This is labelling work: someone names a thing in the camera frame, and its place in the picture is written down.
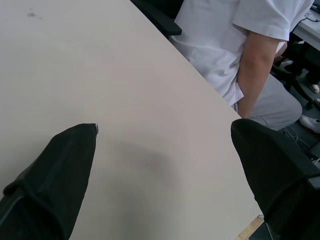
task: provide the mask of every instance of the white t-shirt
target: white t-shirt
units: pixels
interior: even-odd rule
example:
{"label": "white t-shirt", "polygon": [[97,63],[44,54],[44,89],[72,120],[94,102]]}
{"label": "white t-shirt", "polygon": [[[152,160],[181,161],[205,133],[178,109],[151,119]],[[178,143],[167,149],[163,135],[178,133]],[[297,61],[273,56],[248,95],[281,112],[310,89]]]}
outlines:
{"label": "white t-shirt", "polygon": [[249,31],[279,39],[278,50],[313,0],[184,0],[175,47],[230,106],[243,98],[237,73]]}

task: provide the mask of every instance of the short sleeve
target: short sleeve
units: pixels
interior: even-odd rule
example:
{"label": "short sleeve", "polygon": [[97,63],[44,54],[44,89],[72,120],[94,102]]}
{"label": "short sleeve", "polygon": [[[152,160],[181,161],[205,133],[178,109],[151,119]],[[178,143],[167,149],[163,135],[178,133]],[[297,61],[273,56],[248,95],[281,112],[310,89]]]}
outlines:
{"label": "short sleeve", "polygon": [[267,37],[288,41],[291,22],[304,2],[304,0],[240,0],[233,24]]}

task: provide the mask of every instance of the desk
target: desk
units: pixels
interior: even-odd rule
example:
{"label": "desk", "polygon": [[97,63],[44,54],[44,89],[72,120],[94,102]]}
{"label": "desk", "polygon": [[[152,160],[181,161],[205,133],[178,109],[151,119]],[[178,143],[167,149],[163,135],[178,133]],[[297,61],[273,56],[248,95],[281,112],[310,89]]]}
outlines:
{"label": "desk", "polygon": [[0,32],[0,189],[99,125],[72,240],[232,240],[260,213],[239,116],[129,0],[3,0]]}
{"label": "desk", "polygon": [[[310,16],[310,19],[320,20],[319,13],[315,11],[311,12],[313,14],[313,17]],[[306,19],[299,23],[293,33],[320,51],[320,22],[312,22]]]}

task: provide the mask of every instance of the black fabric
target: black fabric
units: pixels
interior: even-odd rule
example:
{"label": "black fabric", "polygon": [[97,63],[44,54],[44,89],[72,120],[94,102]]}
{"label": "black fabric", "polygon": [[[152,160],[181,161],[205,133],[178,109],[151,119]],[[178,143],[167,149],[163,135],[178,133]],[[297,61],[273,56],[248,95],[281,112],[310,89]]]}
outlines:
{"label": "black fabric", "polygon": [[320,72],[320,51],[313,46],[308,46],[305,54],[301,56],[301,52],[305,48],[305,44],[292,44],[285,50],[284,55],[307,69],[309,72]]}
{"label": "black fabric", "polygon": [[301,39],[300,37],[295,35],[293,32],[290,32],[288,46],[290,46],[291,44],[296,44],[296,43],[301,42],[301,41],[303,41],[303,39]]}
{"label": "black fabric", "polygon": [[305,75],[305,78],[310,84],[318,85],[320,82],[320,72],[310,71]]}
{"label": "black fabric", "polygon": [[284,69],[289,73],[294,73],[296,76],[300,76],[303,73],[304,67],[300,63],[294,61],[293,63],[285,66]]}
{"label": "black fabric", "polygon": [[231,137],[265,221],[276,233],[313,214],[305,208],[315,194],[308,179],[320,176],[320,170],[292,141],[249,119],[234,121]]}
{"label": "black fabric", "polygon": [[56,135],[4,189],[1,240],[69,239],[87,190],[97,133],[95,124],[80,124]]}

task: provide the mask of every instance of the person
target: person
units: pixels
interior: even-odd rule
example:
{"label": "person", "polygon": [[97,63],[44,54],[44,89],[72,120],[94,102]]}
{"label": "person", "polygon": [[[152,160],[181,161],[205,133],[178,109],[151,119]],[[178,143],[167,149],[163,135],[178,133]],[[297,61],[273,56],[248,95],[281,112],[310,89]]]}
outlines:
{"label": "person", "polygon": [[[291,45],[296,45],[300,41],[302,41],[301,38],[297,37],[294,34],[290,35],[290,44]],[[308,59],[311,59],[313,62],[317,62],[317,60],[320,59],[320,51],[318,51],[313,46],[308,45],[308,49],[305,53],[305,56],[307,56]],[[293,71],[297,72],[297,70],[299,70],[298,71],[299,75],[301,75],[303,73],[303,67],[301,66],[300,63],[295,62],[295,61],[289,65],[286,65],[284,67],[284,69],[290,73],[292,73]],[[319,89],[320,78],[319,78],[319,71],[317,68],[314,68],[311,71],[309,71],[303,77],[303,79],[307,83],[308,87],[310,88],[310,90],[312,92],[314,92],[315,94],[318,94],[320,92],[320,89]]]}
{"label": "person", "polygon": [[184,0],[170,41],[243,118],[280,130],[300,103],[271,76],[313,0]]}

